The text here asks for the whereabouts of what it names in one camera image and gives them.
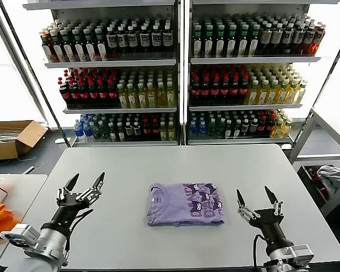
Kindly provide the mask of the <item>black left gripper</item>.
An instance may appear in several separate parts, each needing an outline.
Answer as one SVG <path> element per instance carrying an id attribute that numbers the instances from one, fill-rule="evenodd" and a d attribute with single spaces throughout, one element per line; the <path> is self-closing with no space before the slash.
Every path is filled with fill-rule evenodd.
<path id="1" fill-rule="evenodd" d="M 92 210 L 87 210 L 82 214 L 79 214 L 79 212 L 88 209 L 91 202 L 99 199 L 102 194 L 101 188 L 104 184 L 104 176 L 105 172 L 102 172 L 93 186 L 83 193 L 71 193 L 79 178 L 78 173 L 64 187 L 59 188 L 57 192 L 58 209 L 52 219 L 42 225 L 42 229 L 70 230 L 76 219 L 78 223 L 90 214 Z"/>

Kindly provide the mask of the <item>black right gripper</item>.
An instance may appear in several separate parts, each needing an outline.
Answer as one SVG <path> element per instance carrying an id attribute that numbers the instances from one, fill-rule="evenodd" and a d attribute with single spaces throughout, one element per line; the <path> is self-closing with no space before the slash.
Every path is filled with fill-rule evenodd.
<path id="1" fill-rule="evenodd" d="M 290 247 L 289 241 L 283 233 L 280 223 L 284 219 L 282 212 L 282 201 L 278 201 L 276 195 L 265 186 L 267 197 L 273 206 L 272 209 L 261 209 L 253 211 L 246 204 L 239 190 L 237 193 L 237 212 L 244 220 L 249 220 L 252 227 L 259 228 L 266 239 L 266 252 L 273 252 L 280 248 Z"/>

